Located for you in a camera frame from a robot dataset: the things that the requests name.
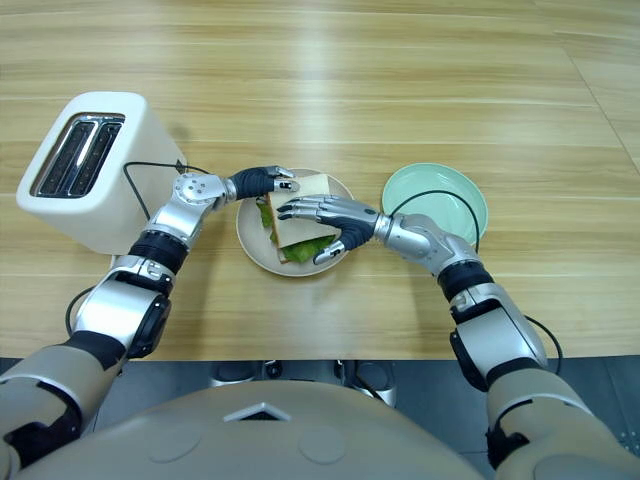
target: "black cable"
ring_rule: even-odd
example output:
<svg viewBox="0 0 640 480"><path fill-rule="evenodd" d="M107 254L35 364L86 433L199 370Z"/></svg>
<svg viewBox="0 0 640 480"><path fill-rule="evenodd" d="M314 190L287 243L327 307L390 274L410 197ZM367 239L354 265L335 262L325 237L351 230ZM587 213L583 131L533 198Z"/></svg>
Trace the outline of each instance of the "black cable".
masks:
<svg viewBox="0 0 640 480"><path fill-rule="evenodd" d="M76 304L78 300L80 300L82 297L84 297L87 293L89 293L94 288L95 288L95 285L92 285L89 288L85 288L78 295L73 297L73 300L69 302L69 305L67 306L67 311L64 314L64 326L66 327L67 333L69 334L69 336L73 334L73 330L71 329L71 310L73 310L73 306Z"/></svg>
<svg viewBox="0 0 640 480"><path fill-rule="evenodd" d="M138 188L136 187L135 183L133 182L133 179L131 178L131 175L129 175L129 167L133 166L133 165L147 165L147 166L151 166L151 167L171 167L171 168L185 168L187 170L196 170L197 172L201 172L201 173L206 173L208 174L209 172L207 172L206 170L202 169L202 168L198 168L198 167L192 167L191 165L175 165L173 163L155 163L155 162L127 162L122 166L122 171L124 173L124 176L127 179L127 182L129 182L129 186L131 187L131 190L133 190L133 194L136 196L136 199L138 199L138 203L140 204L140 208L142 208L142 211L144 212L145 217L147 217L147 220L151 219L151 216L149 215L149 210L147 209L147 206L144 204L144 200L142 200L142 197L140 196L140 192L138 191Z"/></svg>
<svg viewBox="0 0 640 480"><path fill-rule="evenodd" d="M473 208L471 208L471 205L469 205L469 202L467 202L464 198L462 198L457 193L450 192L448 190L427 190L426 192L416 193L415 195L412 195L411 197L407 198L405 201L403 201L396 208L394 208L393 212L391 212L391 215L389 215L389 216L391 218L393 218L393 216L396 213L398 213L398 210L400 210L402 207L404 207L407 203L411 202L412 200L415 200L416 198L423 197L425 195L431 195L433 193L444 193L446 195L451 195L452 197L456 197L458 200L460 200L462 203L465 204L465 206L467 207L467 209L471 213L471 216L473 217L473 225L474 225L474 227L476 229L476 253L478 253L478 250L480 250L480 225L478 224L478 218L476 217L476 214L473 211Z"/></svg>
<svg viewBox="0 0 640 480"><path fill-rule="evenodd" d="M376 400L380 400L381 402L384 402L382 397L378 394L378 392L376 392L375 388L373 388L369 384L369 382L367 382L364 378L362 378L362 375L360 375L357 370L356 370L356 378L358 379L360 384L364 387L364 389L371 394L373 398L375 398Z"/></svg>
<svg viewBox="0 0 640 480"><path fill-rule="evenodd" d="M551 339L551 341L553 342L553 344L556 347L556 351L558 352L558 366L556 367L556 375L560 375L560 370L562 369L562 359L564 358L564 355L562 353L562 347L560 346L560 342L558 342L558 339L556 338L556 336L551 333L551 330L549 330L547 327L545 327L545 325L542 322L539 322L531 317L528 316L524 316L524 318L526 318L527 320L529 320L531 323L533 323L534 325L537 325L538 327L540 327L544 333L546 333L547 335L549 335L549 338Z"/></svg>

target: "power cord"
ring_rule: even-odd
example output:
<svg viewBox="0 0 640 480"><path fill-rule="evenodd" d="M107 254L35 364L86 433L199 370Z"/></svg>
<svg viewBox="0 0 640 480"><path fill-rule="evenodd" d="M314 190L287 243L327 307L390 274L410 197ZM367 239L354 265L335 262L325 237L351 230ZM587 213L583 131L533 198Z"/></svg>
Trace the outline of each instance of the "power cord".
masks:
<svg viewBox="0 0 640 480"><path fill-rule="evenodd" d="M67 305L67 311L64 313L64 326L67 329L67 334L71 336L73 334L73 329L71 328L71 311L73 310L74 305L84 297L87 293L95 288L95 285L90 286L89 288L85 288L78 295L73 297L73 299Z"/></svg>
<svg viewBox="0 0 640 480"><path fill-rule="evenodd" d="M479 228L479 224L478 224L478 217L476 217L475 212L473 211L473 208L471 208L471 205L469 205L469 203L462 198L460 195L458 195L457 193L454 192L450 192L448 190L427 190L425 192L420 192L420 193L416 193L415 195L412 195L411 197L407 198L406 200L404 200L402 203L400 203L400 205L398 205L396 208L393 209L393 211L391 212L391 215L389 215L391 218L393 218L393 216L398 213L398 210L400 210L402 207L404 207L407 203L411 202L412 200L415 200L416 198L419 197L423 197L425 195L431 195L434 193L444 193L446 195L451 195L452 197L457 198L458 200L460 200L462 203L464 203L464 205L467 207L467 209L469 210L469 212L471 213L471 216L473 217L473 226L475 227L475 231L476 231L476 253L478 253L478 250L480 249L480 228ZM556 367L556 375L560 375L560 371L562 370L562 359L564 358L564 354L562 352L562 347L560 346L560 342L558 341L558 339L556 338L556 336L551 332L551 330L549 330L542 322L539 322L531 317L528 317L525 315L525 318L530 321L531 323L533 323L534 325L537 325L538 327L540 327L542 329L542 331L544 333L546 333L549 338L551 339L551 341L553 342L553 345L556 347L556 352L558 353L558 366Z"/></svg>
<svg viewBox="0 0 640 480"><path fill-rule="evenodd" d="M183 168L185 170L195 170L197 172L200 173L206 173L209 174L209 172L207 172L206 170L204 170L203 168L198 168L198 167L192 167L191 165L176 165L173 163L155 163L155 162L127 162L122 166L122 172L124 173L124 176L127 179L127 182L129 182L129 186L131 187L131 190L133 190L133 194L136 196L136 199L138 200L138 203L140 204L140 208L142 208L142 211L144 212L144 216L147 217L147 220L151 219L151 215L149 215L149 210L147 209L147 206L144 203L144 200L142 200L142 196L140 195L140 192L138 191L138 188L136 187L136 184L133 182L133 179L131 178L131 175L129 174L129 167L132 167L134 165L147 165L147 166L151 166L151 167L170 167L170 168L175 168L175 169L179 169Z"/></svg>
<svg viewBox="0 0 640 480"><path fill-rule="evenodd" d="M560 371L562 370L562 359L564 358L564 354L562 352L562 347L560 346L560 342L558 341L558 339L556 338L556 336L551 332L551 330L549 330L542 322L539 322L531 317L528 316L524 316L524 318L526 318L527 320L529 320L531 323L533 323L534 325L537 325L538 327L540 327L542 329L542 331L544 333L546 333L549 338L551 339L551 341L553 342L553 344L556 347L556 352L558 353L558 365L556 366L556 375L560 375Z"/></svg>

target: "light green bowl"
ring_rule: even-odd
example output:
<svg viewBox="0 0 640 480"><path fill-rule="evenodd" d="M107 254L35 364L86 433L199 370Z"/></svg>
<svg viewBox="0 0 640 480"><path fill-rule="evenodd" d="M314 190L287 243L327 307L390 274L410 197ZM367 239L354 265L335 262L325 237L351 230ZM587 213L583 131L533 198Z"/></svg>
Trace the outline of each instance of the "light green bowl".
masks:
<svg viewBox="0 0 640 480"><path fill-rule="evenodd" d="M487 231L489 208L484 195L475 183L453 168L437 163L414 163L395 172L382 191L382 210L389 215L407 198L427 190L447 190L464 198L478 219L480 237ZM399 210L405 215L428 215L440 228L476 243L473 217L457 198L444 193L418 197Z"/></svg>

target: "robot forearm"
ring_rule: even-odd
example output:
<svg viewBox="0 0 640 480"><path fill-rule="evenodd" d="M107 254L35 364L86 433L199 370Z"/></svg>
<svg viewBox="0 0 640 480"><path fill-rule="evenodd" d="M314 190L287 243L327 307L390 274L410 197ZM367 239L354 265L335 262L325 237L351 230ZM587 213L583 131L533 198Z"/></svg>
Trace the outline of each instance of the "robot forearm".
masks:
<svg viewBox="0 0 640 480"><path fill-rule="evenodd" d="M236 199L297 190L281 167L230 178L183 174L170 201L149 221L88 295L74 332L0 377L0 478L78 438L129 358L157 346L171 309L175 278L212 211Z"/></svg>
<svg viewBox="0 0 640 480"><path fill-rule="evenodd" d="M633 478L627 474L638 471L637 459L546 370L540 338L467 242L422 215L381 216L375 235L425 266L449 301L462 372L488 391L487 444L497 478L587 478L594 471Z"/></svg>
<svg viewBox="0 0 640 480"><path fill-rule="evenodd" d="M474 387L486 391L514 368L547 366L540 338L465 240L424 215L381 216L375 235L436 277L457 325L451 346Z"/></svg>

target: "wood grain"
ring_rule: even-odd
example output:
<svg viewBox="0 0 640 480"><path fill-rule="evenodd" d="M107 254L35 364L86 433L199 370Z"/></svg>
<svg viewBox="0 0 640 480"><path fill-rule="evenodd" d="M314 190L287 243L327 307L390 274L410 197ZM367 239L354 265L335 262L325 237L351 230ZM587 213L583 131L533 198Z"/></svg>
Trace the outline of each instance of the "wood grain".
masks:
<svg viewBox="0 0 640 480"><path fill-rule="evenodd" d="M537 4L640 169L640 3Z"/></svg>
<svg viewBox="0 0 640 480"><path fill-rule="evenodd" d="M629 5L598 17L594 1L576 16L524 0L6 0L0 355L63 341L69 299L108 266L13 198L58 112L99 89L145 95L190 162L221 175L319 168L379 206L404 165L456 168L487 198L481 253L522 310L570 356L640 353ZM589 35L614 32L604 46L584 43L590 22ZM585 83L588 65L567 55L580 51L614 52L615 88L597 62ZM242 251L236 210L207 220L150 358L452 358L427 272L372 242L316 277L277 277Z"/></svg>

